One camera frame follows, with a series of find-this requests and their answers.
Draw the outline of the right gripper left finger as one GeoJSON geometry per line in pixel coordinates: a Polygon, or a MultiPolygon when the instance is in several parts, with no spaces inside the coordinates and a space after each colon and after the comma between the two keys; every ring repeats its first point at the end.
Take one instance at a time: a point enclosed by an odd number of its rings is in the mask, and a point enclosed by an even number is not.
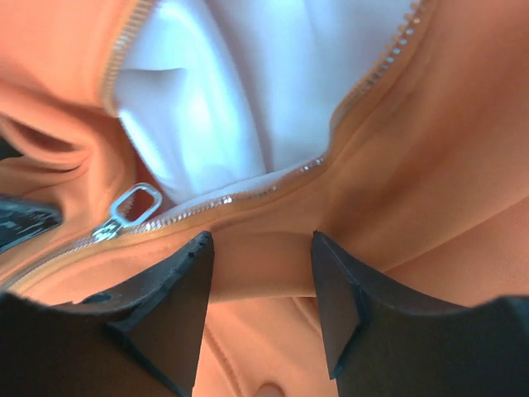
{"type": "Polygon", "coordinates": [[[2,293],[2,395],[191,395],[213,262],[212,235],[202,232],[77,304],[2,293]]]}

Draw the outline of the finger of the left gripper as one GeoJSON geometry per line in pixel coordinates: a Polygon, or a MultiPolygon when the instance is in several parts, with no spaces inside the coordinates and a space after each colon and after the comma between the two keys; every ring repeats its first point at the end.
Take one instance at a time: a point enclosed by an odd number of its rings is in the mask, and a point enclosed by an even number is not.
{"type": "Polygon", "coordinates": [[[62,223],[55,205],[1,194],[1,252],[48,232],[62,223]]]}

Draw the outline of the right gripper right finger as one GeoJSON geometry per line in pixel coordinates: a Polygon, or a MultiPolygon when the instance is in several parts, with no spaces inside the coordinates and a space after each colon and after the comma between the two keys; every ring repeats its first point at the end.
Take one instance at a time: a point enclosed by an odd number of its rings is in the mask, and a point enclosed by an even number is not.
{"type": "Polygon", "coordinates": [[[357,260],[321,232],[311,247],[329,376],[341,396],[525,396],[528,299],[466,308],[357,260]]]}

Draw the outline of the orange jacket pink lining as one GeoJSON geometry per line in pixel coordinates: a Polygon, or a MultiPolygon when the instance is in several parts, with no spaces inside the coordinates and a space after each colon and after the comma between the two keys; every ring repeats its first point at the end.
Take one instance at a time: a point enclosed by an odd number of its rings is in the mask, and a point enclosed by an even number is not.
{"type": "Polygon", "coordinates": [[[4,1],[1,194],[62,212],[1,295],[77,304],[209,232],[189,396],[341,396],[315,232],[436,299],[528,299],[528,4],[4,1]]]}

